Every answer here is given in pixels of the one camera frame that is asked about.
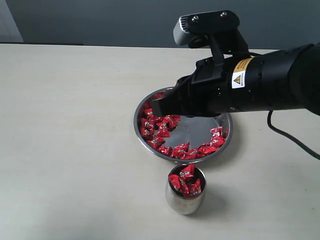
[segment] metal plate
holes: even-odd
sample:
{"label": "metal plate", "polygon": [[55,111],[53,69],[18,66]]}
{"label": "metal plate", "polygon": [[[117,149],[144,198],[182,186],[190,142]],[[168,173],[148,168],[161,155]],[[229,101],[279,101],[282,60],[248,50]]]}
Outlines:
{"label": "metal plate", "polygon": [[208,143],[211,139],[211,133],[210,129],[221,127],[222,126],[222,134],[225,136],[225,143],[219,148],[218,151],[202,157],[198,159],[176,159],[172,158],[166,155],[163,155],[160,152],[157,152],[155,149],[150,147],[147,142],[143,139],[143,137],[140,134],[140,118],[143,114],[143,105],[146,102],[151,101],[152,96],[155,94],[166,92],[171,90],[172,87],[167,87],[160,89],[158,91],[155,91],[151,94],[149,94],[147,97],[145,97],[142,102],[138,105],[138,107],[135,110],[134,118],[133,118],[133,125],[135,133],[140,140],[140,142],[153,154],[175,162],[175,163],[183,163],[183,164],[191,164],[191,163],[199,163],[206,161],[208,159],[213,158],[214,156],[221,153],[230,143],[232,134],[233,134],[233,122],[231,115],[229,113],[223,113],[220,114],[217,117],[186,117],[181,116],[180,121],[178,123],[178,126],[170,132],[170,137],[165,137],[165,143],[164,146],[169,146],[174,148],[178,144],[184,144],[189,142],[190,147],[189,149],[198,148],[200,145],[204,143]]}

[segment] white table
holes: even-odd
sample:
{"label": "white table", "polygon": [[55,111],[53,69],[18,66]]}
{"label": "white table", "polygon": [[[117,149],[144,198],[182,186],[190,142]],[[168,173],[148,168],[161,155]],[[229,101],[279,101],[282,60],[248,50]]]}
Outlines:
{"label": "white table", "polygon": [[[141,145],[134,111],[209,55],[0,45],[0,239],[318,240],[320,162],[271,131],[266,112],[232,114],[229,147],[197,165],[208,192],[195,215],[167,205],[175,164]],[[273,123],[320,152],[319,119],[289,110]]]}

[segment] warning label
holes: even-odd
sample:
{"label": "warning label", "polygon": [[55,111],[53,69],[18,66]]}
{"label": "warning label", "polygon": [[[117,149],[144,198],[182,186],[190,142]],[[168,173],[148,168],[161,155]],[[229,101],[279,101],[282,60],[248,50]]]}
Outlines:
{"label": "warning label", "polygon": [[231,87],[233,89],[245,87],[246,70],[251,59],[252,57],[243,59],[235,66],[231,79]]}

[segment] stainless steel bowl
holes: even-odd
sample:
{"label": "stainless steel bowl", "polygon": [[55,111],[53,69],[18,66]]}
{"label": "stainless steel bowl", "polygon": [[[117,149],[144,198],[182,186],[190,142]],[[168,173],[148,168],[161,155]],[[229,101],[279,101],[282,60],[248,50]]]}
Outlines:
{"label": "stainless steel bowl", "polygon": [[198,159],[176,159],[162,153],[156,151],[151,146],[147,144],[147,142],[143,139],[140,134],[140,118],[143,114],[143,105],[146,102],[150,102],[152,97],[155,94],[170,91],[172,87],[167,87],[155,91],[145,97],[138,107],[135,110],[134,117],[133,117],[133,125],[135,133],[140,140],[140,142],[153,154],[157,155],[160,158],[166,159],[171,162],[175,163],[182,163],[182,164],[192,164],[192,163],[199,163],[206,160],[213,158],[214,156],[220,154],[226,147],[229,145],[231,141],[231,137],[233,134],[233,122],[231,115],[229,113],[220,114],[217,117],[187,117],[181,116],[178,126],[175,128],[174,131],[170,132],[170,137],[164,138],[165,139],[165,146],[175,147],[178,144],[184,144],[190,142],[190,149],[198,148],[203,143],[207,143],[211,139],[210,129],[221,127],[222,126],[222,134],[225,137],[225,143],[219,148],[218,151],[202,157]]}
{"label": "stainless steel bowl", "polygon": [[[186,164],[182,164],[179,166],[176,166],[174,169],[171,170],[170,174],[176,174],[179,175],[180,171],[184,169]],[[186,198],[181,195],[181,193],[177,192],[175,188],[172,186],[172,184],[169,181],[169,177],[166,182],[165,186],[165,199],[169,206],[175,210],[177,213],[182,215],[188,215],[194,213],[202,203],[204,202],[205,195],[206,195],[206,177],[204,173],[198,169],[194,168],[194,176],[196,178],[200,178],[201,180],[201,193],[200,195],[193,197],[193,198]]]}

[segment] metal cup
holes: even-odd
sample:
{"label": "metal cup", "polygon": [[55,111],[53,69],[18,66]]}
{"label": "metal cup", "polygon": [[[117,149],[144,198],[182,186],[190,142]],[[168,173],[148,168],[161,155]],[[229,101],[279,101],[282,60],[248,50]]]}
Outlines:
{"label": "metal cup", "polygon": [[[182,164],[176,166],[174,169],[171,170],[170,174],[179,175],[180,171],[187,167],[187,164]],[[167,179],[167,183],[165,186],[165,198],[168,202],[169,206],[175,210],[177,213],[182,215],[188,215],[195,212],[201,204],[204,202],[205,194],[206,194],[206,177],[204,173],[198,169],[194,168],[194,176],[196,178],[200,178],[201,180],[201,193],[194,198],[186,198],[183,197],[181,193],[177,192],[175,188],[169,181],[169,177]]]}

